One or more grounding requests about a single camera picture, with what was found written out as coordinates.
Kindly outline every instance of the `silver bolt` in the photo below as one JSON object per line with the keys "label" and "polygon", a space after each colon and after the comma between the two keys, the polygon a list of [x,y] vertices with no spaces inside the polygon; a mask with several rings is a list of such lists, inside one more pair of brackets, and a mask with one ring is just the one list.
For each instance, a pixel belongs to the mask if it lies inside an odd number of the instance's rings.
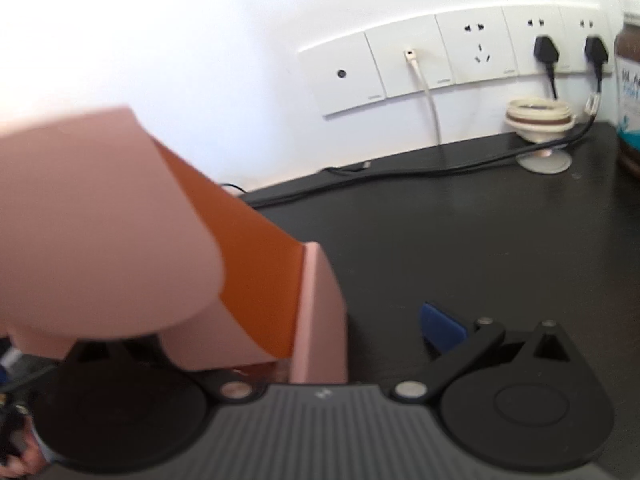
{"label": "silver bolt", "polygon": [[227,399],[245,399],[254,392],[254,387],[244,381],[231,381],[220,386],[220,393]]}
{"label": "silver bolt", "polygon": [[396,384],[394,389],[398,397],[404,399],[418,399],[427,394],[429,389],[426,384],[419,383],[418,381],[403,381]]}

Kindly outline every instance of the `electrical outlet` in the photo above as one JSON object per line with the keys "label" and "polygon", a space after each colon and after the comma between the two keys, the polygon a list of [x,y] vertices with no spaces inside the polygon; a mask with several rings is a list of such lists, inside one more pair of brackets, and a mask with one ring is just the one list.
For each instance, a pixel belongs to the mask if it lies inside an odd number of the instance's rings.
{"label": "electrical outlet", "polygon": [[500,7],[436,14],[456,83],[517,74],[511,38]]}
{"label": "electrical outlet", "polygon": [[363,32],[302,50],[298,59],[324,116],[385,98]]}
{"label": "electrical outlet", "polygon": [[503,7],[502,12],[509,28],[520,75],[546,73],[545,66],[533,54],[538,36],[549,36],[558,49],[556,72],[570,70],[564,25],[558,6],[508,6]]}
{"label": "electrical outlet", "polygon": [[429,88],[453,84],[447,51],[435,16],[419,16],[365,31],[387,97],[421,90],[405,50],[413,50]]}
{"label": "electrical outlet", "polygon": [[584,43],[587,36],[600,36],[609,51],[609,62],[602,69],[613,70],[613,41],[606,13],[591,7],[560,7],[562,22],[567,39],[571,67],[569,72],[590,72],[592,70],[584,57]]}

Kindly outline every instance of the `white wall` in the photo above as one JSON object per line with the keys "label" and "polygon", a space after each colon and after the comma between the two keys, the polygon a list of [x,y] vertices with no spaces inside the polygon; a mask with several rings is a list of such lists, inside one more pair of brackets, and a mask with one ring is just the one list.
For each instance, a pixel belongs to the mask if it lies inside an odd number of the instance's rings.
{"label": "white wall", "polygon": [[[323,119],[297,51],[416,14],[508,2],[596,2],[614,34],[622,24],[618,0],[0,0],[0,125],[124,102],[209,176],[264,186],[434,142],[416,96]],[[578,110],[590,80],[558,87]],[[445,142],[506,131],[506,102],[544,88],[518,78],[435,91]],[[611,80],[605,92],[612,120]]]}

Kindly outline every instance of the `human hand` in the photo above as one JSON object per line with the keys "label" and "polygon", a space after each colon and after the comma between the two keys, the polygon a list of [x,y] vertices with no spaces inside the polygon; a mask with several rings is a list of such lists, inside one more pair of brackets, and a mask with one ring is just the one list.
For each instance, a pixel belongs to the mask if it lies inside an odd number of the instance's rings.
{"label": "human hand", "polygon": [[31,417],[28,417],[22,430],[22,438],[26,444],[22,455],[9,456],[6,466],[0,466],[0,477],[20,478],[21,476],[35,475],[44,469],[47,461],[44,459],[40,446],[33,435]]}

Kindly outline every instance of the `blue object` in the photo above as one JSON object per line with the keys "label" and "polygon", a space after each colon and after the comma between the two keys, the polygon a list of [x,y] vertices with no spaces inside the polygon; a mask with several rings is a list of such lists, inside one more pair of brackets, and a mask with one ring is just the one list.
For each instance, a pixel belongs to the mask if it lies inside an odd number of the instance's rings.
{"label": "blue object", "polygon": [[463,325],[429,303],[425,303],[420,309],[420,331],[422,337],[441,354],[468,337]]}

